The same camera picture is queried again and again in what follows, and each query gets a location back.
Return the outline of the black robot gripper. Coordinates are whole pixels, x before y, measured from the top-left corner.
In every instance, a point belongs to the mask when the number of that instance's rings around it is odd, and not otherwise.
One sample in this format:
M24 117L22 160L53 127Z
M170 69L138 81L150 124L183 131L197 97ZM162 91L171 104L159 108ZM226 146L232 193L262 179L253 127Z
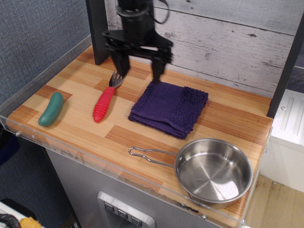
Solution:
M119 75L127 75L129 56L146 58L152 61L153 82L158 83L166 64L172 60L173 43L156 32L152 9L118 9L117 13L123 28L102 34Z

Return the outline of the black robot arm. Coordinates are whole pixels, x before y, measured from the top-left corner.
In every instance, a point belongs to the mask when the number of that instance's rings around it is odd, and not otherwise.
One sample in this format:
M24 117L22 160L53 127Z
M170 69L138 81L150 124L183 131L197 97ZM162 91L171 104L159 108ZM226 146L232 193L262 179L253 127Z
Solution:
M159 35L152 0L120 0L116 7L123 28L104 31L106 50L121 76L130 69L129 57L145 58L152 62L153 82L160 82L167 63L172 61L173 42Z

